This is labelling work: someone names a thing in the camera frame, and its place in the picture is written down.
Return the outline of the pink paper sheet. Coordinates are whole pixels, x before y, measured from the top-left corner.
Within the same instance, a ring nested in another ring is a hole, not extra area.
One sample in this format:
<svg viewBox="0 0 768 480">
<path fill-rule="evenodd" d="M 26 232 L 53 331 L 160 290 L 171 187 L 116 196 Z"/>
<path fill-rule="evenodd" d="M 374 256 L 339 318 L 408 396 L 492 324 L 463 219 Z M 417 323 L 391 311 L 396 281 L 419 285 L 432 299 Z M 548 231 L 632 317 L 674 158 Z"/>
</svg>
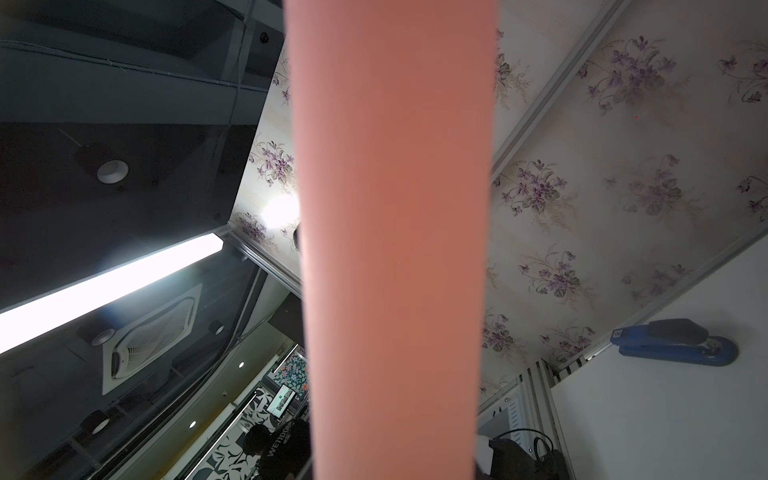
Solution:
<svg viewBox="0 0 768 480">
<path fill-rule="evenodd" d="M 470 479 L 493 1 L 285 5 L 318 479 Z"/>
</svg>

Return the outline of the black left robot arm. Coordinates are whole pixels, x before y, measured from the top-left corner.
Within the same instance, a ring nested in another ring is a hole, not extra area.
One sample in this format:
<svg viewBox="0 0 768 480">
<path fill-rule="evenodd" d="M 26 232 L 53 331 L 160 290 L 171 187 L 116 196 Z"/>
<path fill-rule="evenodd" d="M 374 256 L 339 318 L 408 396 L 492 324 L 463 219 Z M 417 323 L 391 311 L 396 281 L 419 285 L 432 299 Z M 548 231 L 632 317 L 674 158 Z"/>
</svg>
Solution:
<svg viewBox="0 0 768 480">
<path fill-rule="evenodd" d="M 533 453 L 503 435 L 477 435 L 475 440 L 475 479 L 570 479 L 571 475 L 561 451 L 553 448 L 551 439 L 535 429 L 513 429 L 510 433 L 532 432 Z"/>
</svg>

